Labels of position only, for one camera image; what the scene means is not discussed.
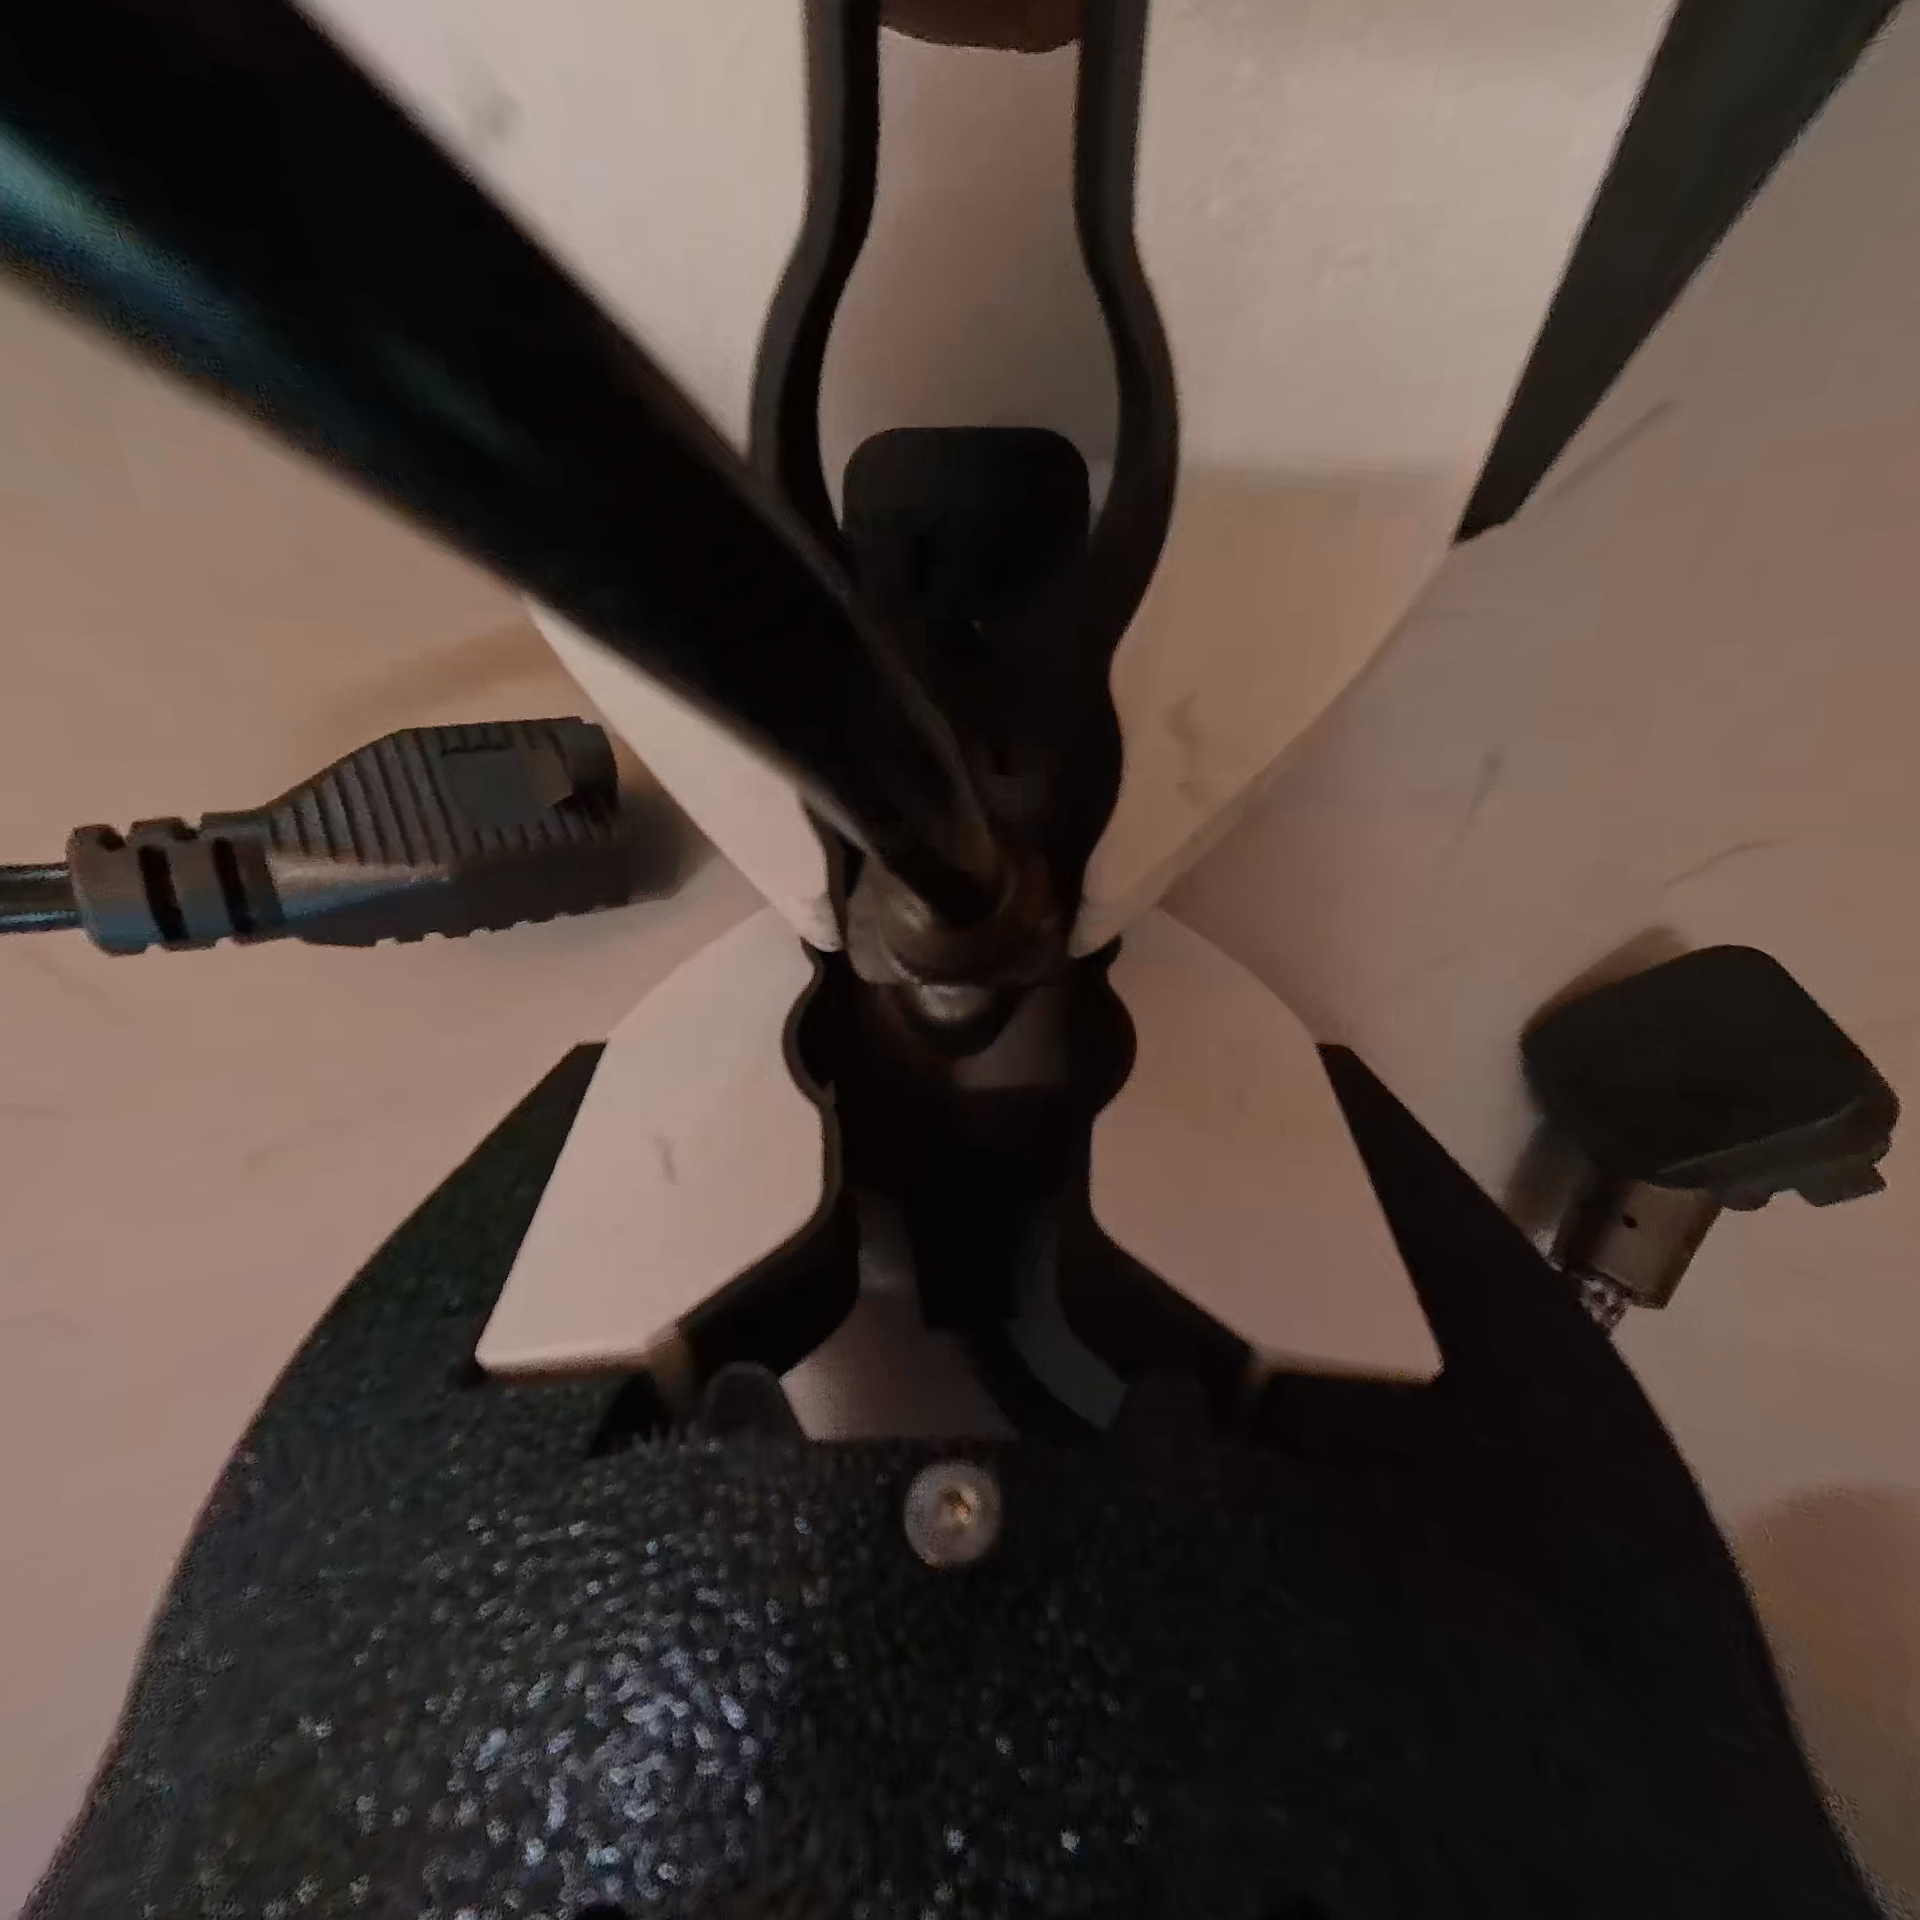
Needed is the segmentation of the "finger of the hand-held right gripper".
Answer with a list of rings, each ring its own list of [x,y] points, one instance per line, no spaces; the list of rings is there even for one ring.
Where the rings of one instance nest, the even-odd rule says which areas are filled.
[[[800,2],[303,12],[750,465],[762,335],[810,194]]]
[[[1148,6],[1135,246],[1179,457],[1079,946],[1231,827],[1424,593],[1669,12]]]

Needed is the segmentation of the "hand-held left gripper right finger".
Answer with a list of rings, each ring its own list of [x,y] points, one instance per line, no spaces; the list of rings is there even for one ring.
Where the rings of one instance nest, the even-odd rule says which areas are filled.
[[[1211,1404],[1282,1379],[1427,1386],[1444,1361],[1310,1028],[1166,912],[1104,983],[1134,1040],[1062,1240],[1067,1331]]]

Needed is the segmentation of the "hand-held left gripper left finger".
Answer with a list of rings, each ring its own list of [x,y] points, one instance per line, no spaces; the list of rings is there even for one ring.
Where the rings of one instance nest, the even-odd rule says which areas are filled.
[[[783,1377],[853,1315],[856,1214],[802,1060],[823,958],[771,907],[622,1019],[475,1344],[494,1379],[626,1377],[695,1407]]]

